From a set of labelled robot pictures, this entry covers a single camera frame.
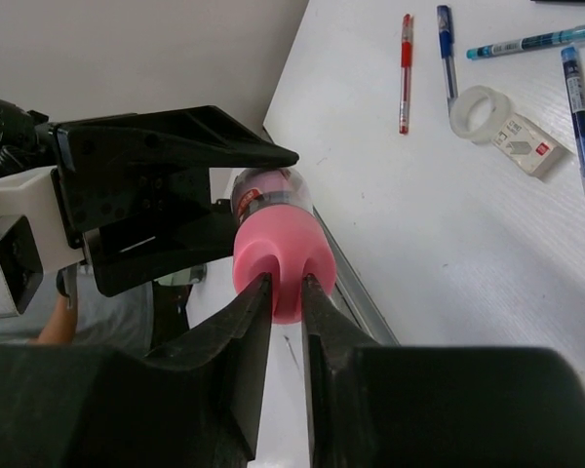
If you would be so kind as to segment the dark blue gel pen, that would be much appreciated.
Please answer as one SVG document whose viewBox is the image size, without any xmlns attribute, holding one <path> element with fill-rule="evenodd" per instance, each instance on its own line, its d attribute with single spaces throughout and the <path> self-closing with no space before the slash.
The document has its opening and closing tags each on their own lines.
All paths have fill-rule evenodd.
<svg viewBox="0 0 585 468">
<path fill-rule="evenodd" d="M 440 55 L 445 76 L 447 106 L 448 111 L 451 111 L 452 105 L 458 97 L 458 89 L 454 66 L 452 13 L 448 5 L 439 5 L 437 7 L 437 20 Z"/>
</svg>

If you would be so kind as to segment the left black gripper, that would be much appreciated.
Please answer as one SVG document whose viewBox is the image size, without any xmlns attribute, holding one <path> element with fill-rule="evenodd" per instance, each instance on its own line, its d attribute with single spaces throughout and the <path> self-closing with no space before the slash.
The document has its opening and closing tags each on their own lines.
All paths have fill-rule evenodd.
<svg viewBox="0 0 585 468">
<path fill-rule="evenodd" d="M 56 139 L 68 169 L 183 169 L 57 168 L 68 243 L 83 250 L 107 297 L 232 255 L 230 201 L 217 200 L 209 212 L 205 168 L 278 169 L 299 159 L 212 105 L 62 123 Z"/>
</svg>

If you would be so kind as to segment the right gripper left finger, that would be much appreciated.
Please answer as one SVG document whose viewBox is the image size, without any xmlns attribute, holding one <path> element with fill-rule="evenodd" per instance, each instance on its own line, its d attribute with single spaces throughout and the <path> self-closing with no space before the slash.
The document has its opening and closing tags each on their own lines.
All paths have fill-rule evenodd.
<svg viewBox="0 0 585 468">
<path fill-rule="evenodd" d="M 143 358 L 0 345 L 0 467 L 244 467 L 255 458 L 272 279 Z"/>
</svg>

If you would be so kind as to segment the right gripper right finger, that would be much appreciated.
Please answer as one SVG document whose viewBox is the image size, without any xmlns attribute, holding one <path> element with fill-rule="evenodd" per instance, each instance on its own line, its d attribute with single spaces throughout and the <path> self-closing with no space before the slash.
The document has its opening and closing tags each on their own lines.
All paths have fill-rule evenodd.
<svg viewBox="0 0 585 468">
<path fill-rule="evenodd" d="M 301 287 L 315 467 L 585 467 L 585 389 L 556 351 L 377 343 Z"/>
</svg>

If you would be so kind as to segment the red gel pen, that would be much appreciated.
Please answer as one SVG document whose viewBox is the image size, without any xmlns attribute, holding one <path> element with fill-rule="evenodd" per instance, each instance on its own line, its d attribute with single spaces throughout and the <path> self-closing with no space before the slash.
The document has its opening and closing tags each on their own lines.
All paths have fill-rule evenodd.
<svg viewBox="0 0 585 468">
<path fill-rule="evenodd" d="M 410 88 L 412 66 L 413 18 L 405 14 L 401 37 L 401 96 L 399 111 L 399 133 L 407 135 L 410 127 Z"/>
</svg>

